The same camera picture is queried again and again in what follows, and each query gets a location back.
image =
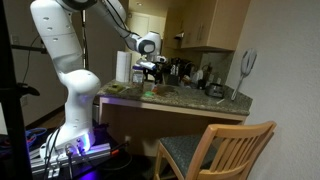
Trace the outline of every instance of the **kitchen counter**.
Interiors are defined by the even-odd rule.
[[[121,85],[125,88],[118,93],[108,91],[108,88],[114,84]],[[237,94],[235,101],[231,101],[230,96],[233,89],[226,86],[224,87],[225,97],[223,100],[205,95],[204,90],[169,85],[158,85],[157,93],[150,94],[151,86],[151,82],[145,82],[143,91],[141,91],[138,88],[132,88],[130,83],[120,83],[113,80],[100,89],[98,96],[240,116],[249,115],[249,108],[252,102],[250,97],[241,93]]]
[[[110,90],[115,84],[124,89]],[[153,94],[151,86],[145,82],[139,90],[113,80],[98,92],[99,122],[109,124],[108,132],[117,142],[129,141],[133,154],[155,156],[159,138],[203,133],[208,124],[244,124],[252,102],[241,93],[231,101],[233,90],[228,87],[222,101],[204,90],[178,86],[158,85]]]

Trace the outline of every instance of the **black pole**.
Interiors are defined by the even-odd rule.
[[[26,50],[26,51],[39,51],[42,54],[47,53],[46,48],[37,48],[37,47],[30,47],[30,46],[20,46],[20,45],[11,45],[12,49],[19,49],[19,50]]]
[[[33,179],[3,1],[0,3],[0,24],[0,102],[11,143],[15,176]]]

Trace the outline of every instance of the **electrical outlet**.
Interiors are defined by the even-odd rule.
[[[21,107],[28,105],[28,96],[24,95],[20,98]]]
[[[19,36],[11,35],[11,44],[12,45],[20,45]]]
[[[131,136],[125,136],[124,137],[125,142],[130,142],[131,141]]]

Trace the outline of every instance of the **wooden cabinet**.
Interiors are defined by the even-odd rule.
[[[181,48],[235,50],[250,0],[193,0],[183,17]]]
[[[166,48],[178,49],[181,46],[181,40],[175,39],[175,36],[183,31],[182,29],[182,8],[169,8],[167,11],[166,24],[164,28],[163,46]]]

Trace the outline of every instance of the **chair backrest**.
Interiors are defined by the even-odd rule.
[[[209,125],[193,155],[186,179],[246,179],[275,127],[273,121],[258,125]],[[209,147],[217,140],[220,145],[210,168],[201,169]]]

